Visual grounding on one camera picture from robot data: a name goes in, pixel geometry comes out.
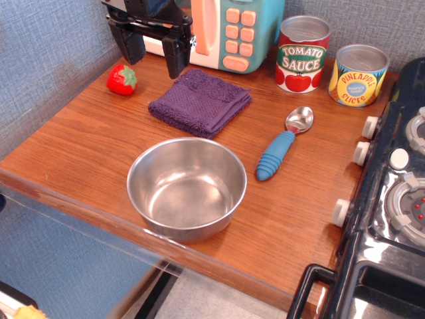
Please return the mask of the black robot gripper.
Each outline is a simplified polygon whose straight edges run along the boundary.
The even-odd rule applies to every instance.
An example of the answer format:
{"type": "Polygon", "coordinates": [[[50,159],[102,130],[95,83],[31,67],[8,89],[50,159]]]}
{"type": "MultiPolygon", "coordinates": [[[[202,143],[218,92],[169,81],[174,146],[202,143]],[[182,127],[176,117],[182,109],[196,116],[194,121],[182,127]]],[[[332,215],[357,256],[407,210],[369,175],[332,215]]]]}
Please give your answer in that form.
{"type": "Polygon", "coordinates": [[[131,65],[146,54],[142,35],[162,39],[169,77],[176,79],[190,63],[191,16],[174,1],[102,1],[109,27],[125,60],[131,65]]]}

